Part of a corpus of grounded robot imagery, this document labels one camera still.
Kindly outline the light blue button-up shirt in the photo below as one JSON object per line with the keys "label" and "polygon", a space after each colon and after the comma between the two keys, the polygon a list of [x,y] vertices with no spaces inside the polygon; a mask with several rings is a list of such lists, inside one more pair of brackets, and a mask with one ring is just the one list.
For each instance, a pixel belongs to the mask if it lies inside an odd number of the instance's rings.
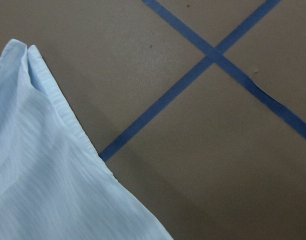
{"label": "light blue button-up shirt", "polygon": [[0,240],[169,240],[99,157],[36,46],[0,57]]}

